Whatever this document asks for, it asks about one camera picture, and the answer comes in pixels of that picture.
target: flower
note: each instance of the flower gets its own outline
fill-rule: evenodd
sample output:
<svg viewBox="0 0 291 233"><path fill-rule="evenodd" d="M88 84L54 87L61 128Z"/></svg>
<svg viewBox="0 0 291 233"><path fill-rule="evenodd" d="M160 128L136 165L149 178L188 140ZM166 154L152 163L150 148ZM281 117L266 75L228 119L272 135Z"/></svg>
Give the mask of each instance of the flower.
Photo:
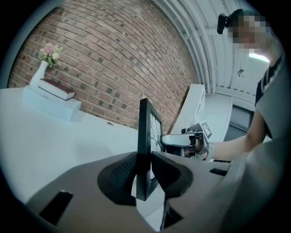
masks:
<svg viewBox="0 0 291 233"><path fill-rule="evenodd" d="M57 60L58 58L59 58L59 54L58 53L53 53L52 54L52 58L54 59L54 60Z"/></svg>
<svg viewBox="0 0 291 233"><path fill-rule="evenodd" d="M55 45L54 46L54 52L56 53L58 51L58 49L59 49L59 46L58 45Z"/></svg>
<svg viewBox="0 0 291 233"><path fill-rule="evenodd" d="M44 53L52 54L54 53L54 46L52 44L46 44L43 50Z"/></svg>

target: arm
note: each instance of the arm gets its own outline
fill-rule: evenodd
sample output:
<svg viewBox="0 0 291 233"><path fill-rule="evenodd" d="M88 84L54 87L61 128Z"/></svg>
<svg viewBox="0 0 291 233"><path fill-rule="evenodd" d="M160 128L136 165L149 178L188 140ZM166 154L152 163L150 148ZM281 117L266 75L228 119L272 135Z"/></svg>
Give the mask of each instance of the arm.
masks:
<svg viewBox="0 0 291 233"><path fill-rule="evenodd" d="M214 157L217 160L233 160L242 153L251 151L255 146L265 139L265 121L256 110L248 133L245 136L228 142L214 143Z"/></svg>

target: window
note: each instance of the window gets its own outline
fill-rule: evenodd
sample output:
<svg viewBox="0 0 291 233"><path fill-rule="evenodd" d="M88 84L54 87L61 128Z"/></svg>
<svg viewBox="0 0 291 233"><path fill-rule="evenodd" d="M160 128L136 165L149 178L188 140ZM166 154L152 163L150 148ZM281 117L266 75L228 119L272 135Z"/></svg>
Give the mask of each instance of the window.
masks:
<svg viewBox="0 0 291 233"><path fill-rule="evenodd" d="M232 106L231 119L224 141L230 141L246 135L254 117L254 112L236 105Z"/></svg>
<svg viewBox="0 0 291 233"><path fill-rule="evenodd" d="M256 53L250 53L249 57L256 58L256 59L259 59L261 61L265 61L265 62L268 62L268 63L270 62L265 56L258 55Z"/></svg>

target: pink flower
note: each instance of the pink flower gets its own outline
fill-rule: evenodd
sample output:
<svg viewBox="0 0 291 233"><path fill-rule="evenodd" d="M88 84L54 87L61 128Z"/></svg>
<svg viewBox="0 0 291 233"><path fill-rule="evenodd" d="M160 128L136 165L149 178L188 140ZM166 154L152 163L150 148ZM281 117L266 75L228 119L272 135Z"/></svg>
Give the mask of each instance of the pink flower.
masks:
<svg viewBox="0 0 291 233"><path fill-rule="evenodd" d="M44 53L52 54L54 53L54 46L52 44L46 44L43 50Z"/></svg>

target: black headband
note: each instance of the black headband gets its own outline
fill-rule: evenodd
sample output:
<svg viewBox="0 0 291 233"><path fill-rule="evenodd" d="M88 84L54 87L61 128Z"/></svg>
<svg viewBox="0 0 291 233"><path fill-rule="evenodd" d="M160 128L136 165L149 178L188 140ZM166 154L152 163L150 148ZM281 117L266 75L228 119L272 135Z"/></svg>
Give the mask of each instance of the black headband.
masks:
<svg viewBox="0 0 291 233"><path fill-rule="evenodd" d="M220 14L218 16L218 22L217 22L217 33L222 34L224 28L229 28L232 26L233 19L238 16L241 12L243 12L243 9L237 9L229 16L226 16L225 14Z"/></svg>

